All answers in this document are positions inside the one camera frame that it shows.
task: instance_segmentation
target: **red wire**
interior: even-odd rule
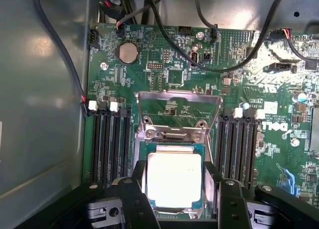
[[[111,3],[110,2],[108,2],[107,0],[106,1],[104,1],[104,3],[106,4],[106,6],[107,7],[111,7],[112,5],[111,5]]]

